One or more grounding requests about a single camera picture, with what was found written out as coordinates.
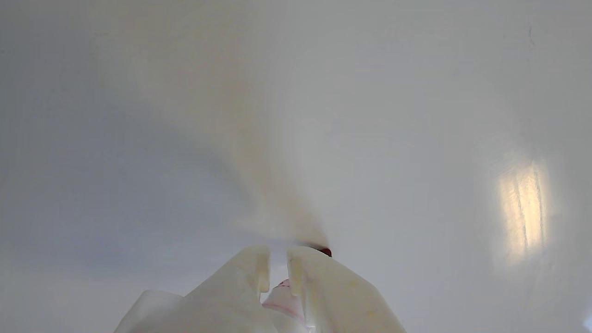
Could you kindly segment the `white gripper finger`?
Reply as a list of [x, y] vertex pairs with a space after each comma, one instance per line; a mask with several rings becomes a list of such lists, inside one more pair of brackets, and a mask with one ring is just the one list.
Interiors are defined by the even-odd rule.
[[185, 296], [146, 290], [117, 333], [274, 333], [260, 301], [269, 290], [269, 248], [247, 247]]
[[287, 251], [292, 293], [317, 333], [404, 333], [377, 288], [325, 253], [296, 246]]

